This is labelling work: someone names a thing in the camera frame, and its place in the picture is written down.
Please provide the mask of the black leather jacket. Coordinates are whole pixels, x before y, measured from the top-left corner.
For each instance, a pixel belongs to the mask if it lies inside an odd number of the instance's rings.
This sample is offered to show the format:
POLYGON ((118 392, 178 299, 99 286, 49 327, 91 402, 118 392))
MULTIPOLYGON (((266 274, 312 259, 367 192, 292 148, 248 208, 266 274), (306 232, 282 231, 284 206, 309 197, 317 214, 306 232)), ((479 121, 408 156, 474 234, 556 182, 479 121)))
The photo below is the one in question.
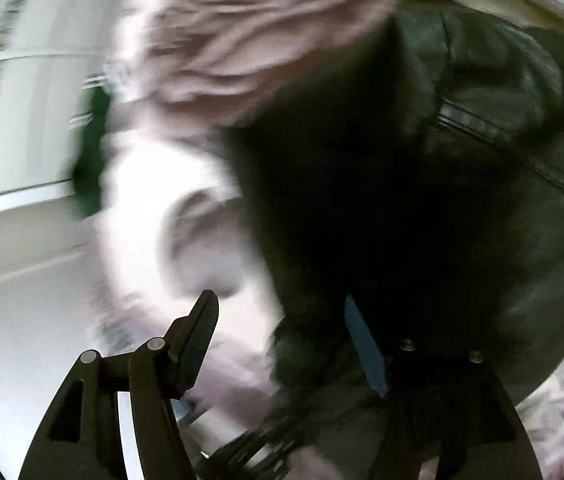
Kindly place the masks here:
POLYGON ((412 6, 217 142, 282 306, 273 437, 372 479, 348 332, 480 352, 516 407, 564 358, 564 35, 412 6))

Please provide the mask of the folded green striped garment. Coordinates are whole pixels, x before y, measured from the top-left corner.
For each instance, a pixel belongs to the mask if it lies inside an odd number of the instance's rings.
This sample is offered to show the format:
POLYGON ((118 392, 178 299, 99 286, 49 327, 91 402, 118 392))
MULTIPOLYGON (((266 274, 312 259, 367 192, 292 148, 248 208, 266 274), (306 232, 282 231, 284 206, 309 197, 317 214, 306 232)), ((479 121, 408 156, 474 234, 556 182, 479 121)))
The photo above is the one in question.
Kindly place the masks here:
POLYGON ((84 92, 86 108, 75 117, 77 133, 76 154, 70 166, 69 181, 76 208, 81 218, 89 218, 102 208, 100 177, 106 166, 106 136, 111 96, 101 86, 84 92))

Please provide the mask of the white sliding-door wardrobe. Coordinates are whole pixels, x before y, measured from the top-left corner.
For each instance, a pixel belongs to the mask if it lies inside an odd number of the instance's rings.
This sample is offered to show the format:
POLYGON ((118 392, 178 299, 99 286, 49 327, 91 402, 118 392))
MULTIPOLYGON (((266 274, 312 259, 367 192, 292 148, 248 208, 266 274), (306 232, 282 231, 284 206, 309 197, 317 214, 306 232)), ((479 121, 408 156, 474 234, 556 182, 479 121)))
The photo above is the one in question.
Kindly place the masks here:
POLYGON ((120 0, 0 0, 0 194, 65 180, 120 0))

